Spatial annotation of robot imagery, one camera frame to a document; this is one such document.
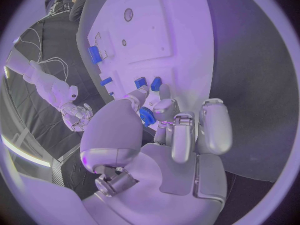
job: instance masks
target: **humanoid robot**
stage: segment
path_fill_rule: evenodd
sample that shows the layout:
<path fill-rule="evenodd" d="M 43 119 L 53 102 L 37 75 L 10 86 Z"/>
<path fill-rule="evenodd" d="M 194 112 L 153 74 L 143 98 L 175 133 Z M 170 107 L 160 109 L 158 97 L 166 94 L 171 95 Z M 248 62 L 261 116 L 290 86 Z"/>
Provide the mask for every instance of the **humanoid robot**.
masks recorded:
<path fill-rule="evenodd" d="M 180 111 L 167 84 L 159 88 L 153 108 L 159 121 L 153 143 L 141 148 L 143 123 L 137 112 L 149 95 L 143 85 L 101 108 L 75 106 L 78 89 L 44 73 L 15 48 L 6 66 L 35 84 L 38 94 L 62 113 L 72 131 L 85 131 L 80 157 L 95 180 L 99 201 L 123 224 L 213 224 L 223 209 L 227 181 L 218 155 L 232 145 L 232 127 L 220 99 L 199 108 L 198 138 L 195 114 Z M 95 206 L 93 213 L 100 213 Z"/>

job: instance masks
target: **mounting hole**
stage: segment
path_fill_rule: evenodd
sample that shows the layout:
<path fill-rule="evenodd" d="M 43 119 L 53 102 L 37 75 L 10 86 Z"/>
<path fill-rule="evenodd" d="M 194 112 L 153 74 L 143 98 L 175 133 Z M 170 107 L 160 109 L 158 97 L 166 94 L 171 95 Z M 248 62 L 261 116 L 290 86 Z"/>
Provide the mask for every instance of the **mounting hole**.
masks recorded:
<path fill-rule="evenodd" d="M 134 12 L 130 8 L 127 8 L 124 13 L 124 18 L 126 22 L 130 22 L 131 19 L 133 19 L 133 16 L 134 16 Z"/>

